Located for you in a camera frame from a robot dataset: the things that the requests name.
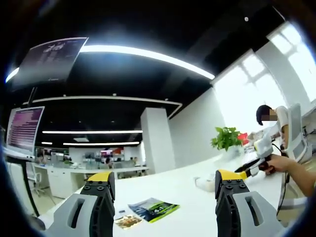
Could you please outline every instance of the white desk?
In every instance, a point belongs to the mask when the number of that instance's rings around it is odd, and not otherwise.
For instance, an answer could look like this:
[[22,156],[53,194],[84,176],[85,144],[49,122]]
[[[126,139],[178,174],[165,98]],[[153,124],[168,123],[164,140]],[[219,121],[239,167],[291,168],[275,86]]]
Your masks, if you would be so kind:
[[36,169],[40,169],[44,179],[48,179],[50,190],[53,196],[59,198],[67,198],[79,187],[84,185],[84,174],[96,174],[107,170],[114,173],[115,179],[118,179],[118,173],[148,170],[148,167],[131,167],[120,169],[74,169],[74,168],[58,168],[51,165],[41,166],[34,165]]
[[[214,193],[207,193],[194,185],[193,177],[215,173],[219,168],[235,170],[241,165],[241,158],[221,160],[221,156],[189,165],[187,167],[132,179],[116,180],[116,213],[125,210],[131,213],[128,204],[134,204],[148,198],[179,204],[180,208],[154,223],[146,221],[123,230],[114,224],[114,237],[214,237],[217,236]],[[282,174],[265,176],[264,172],[248,178],[246,184],[250,191],[257,191],[275,209],[281,197]],[[40,216],[48,228],[53,222],[53,213],[58,204],[46,214]]]

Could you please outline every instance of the white chair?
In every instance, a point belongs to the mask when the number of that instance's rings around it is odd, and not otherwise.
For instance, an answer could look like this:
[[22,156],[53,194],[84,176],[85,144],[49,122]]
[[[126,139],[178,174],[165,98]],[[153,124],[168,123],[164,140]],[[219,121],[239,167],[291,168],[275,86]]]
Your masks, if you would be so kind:
[[285,152],[288,157],[302,163],[312,157],[312,150],[309,149],[302,130],[302,115],[300,104],[294,104],[288,109],[289,137]]
[[38,196],[40,196],[40,193],[45,193],[44,190],[40,189],[41,173],[35,172],[33,162],[26,162],[26,173],[28,176],[28,180],[33,183],[31,191],[35,191]]

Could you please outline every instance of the ceiling light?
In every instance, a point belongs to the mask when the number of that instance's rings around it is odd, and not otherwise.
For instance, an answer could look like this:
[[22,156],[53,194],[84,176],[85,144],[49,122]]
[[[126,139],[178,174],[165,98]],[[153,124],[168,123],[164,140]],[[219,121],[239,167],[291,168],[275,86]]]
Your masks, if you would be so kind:
[[63,143],[64,146],[120,146],[138,145],[139,142],[112,142],[112,143]]
[[143,133],[142,130],[131,131],[43,131],[46,134],[125,134],[125,133]]
[[157,60],[161,60],[167,63],[172,63],[174,65],[177,65],[179,67],[188,69],[190,71],[196,72],[197,74],[200,74],[206,78],[214,79],[214,75],[211,73],[208,73],[207,71],[198,68],[190,63],[186,63],[184,61],[181,61],[179,59],[161,54],[156,53],[140,48],[133,48],[133,47],[125,47],[125,46],[117,46],[117,45],[85,45],[80,50],[81,53],[83,52],[108,52],[108,53],[126,53],[126,54],[133,54],[148,58],[154,58]]
[[18,71],[19,71],[20,68],[16,68],[14,69],[5,79],[5,83],[7,83],[12,77],[14,77]]

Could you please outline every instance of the black ceiling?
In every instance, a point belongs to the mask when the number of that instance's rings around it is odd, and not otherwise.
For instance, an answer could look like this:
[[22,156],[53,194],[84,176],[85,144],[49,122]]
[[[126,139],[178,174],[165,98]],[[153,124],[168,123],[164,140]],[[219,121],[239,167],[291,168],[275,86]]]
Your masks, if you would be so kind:
[[[22,62],[37,44],[87,36],[86,45],[114,44],[160,52],[218,75],[249,49],[266,43],[265,36],[283,22],[267,0],[213,0],[205,3],[57,1],[44,5],[28,25],[14,19],[18,39],[9,42],[7,69]],[[179,102],[185,108],[211,87],[210,80],[186,69],[140,56],[81,53],[67,84],[41,86],[34,99],[79,95],[149,98]],[[6,94],[2,124],[12,107],[28,100],[31,88]],[[175,106],[117,100],[56,100],[45,105],[37,144],[53,140],[56,146],[73,142],[65,135],[41,130],[133,130],[145,107]],[[125,142],[141,136],[90,136],[90,142]]]

